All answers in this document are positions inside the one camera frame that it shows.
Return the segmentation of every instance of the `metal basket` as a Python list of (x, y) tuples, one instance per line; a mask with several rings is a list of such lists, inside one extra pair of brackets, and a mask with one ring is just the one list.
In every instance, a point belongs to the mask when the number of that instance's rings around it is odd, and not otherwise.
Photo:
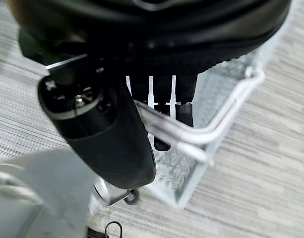
[[(250, 92), (264, 73), (251, 63), (258, 52), (213, 67), (198, 76), (193, 101), (194, 125), (188, 127), (137, 102), (146, 129), (171, 144), (166, 152), (154, 149), (156, 179), (148, 186), (158, 198), (184, 208)], [(153, 145), (153, 136), (149, 136)]]

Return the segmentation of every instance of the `gray carpet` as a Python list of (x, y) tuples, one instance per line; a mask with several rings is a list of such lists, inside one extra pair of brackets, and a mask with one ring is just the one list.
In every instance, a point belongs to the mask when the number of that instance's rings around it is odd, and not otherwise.
[[(16, 30), (0, 0), (0, 161), (66, 146), (37, 103), (46, 72), (21, 56)], [(304, 2), (266, 75), (184, 211), (142, 190), (138, 205), (104, 209), (90, 226), (117, 220), (129, 238), (304, 238)]]

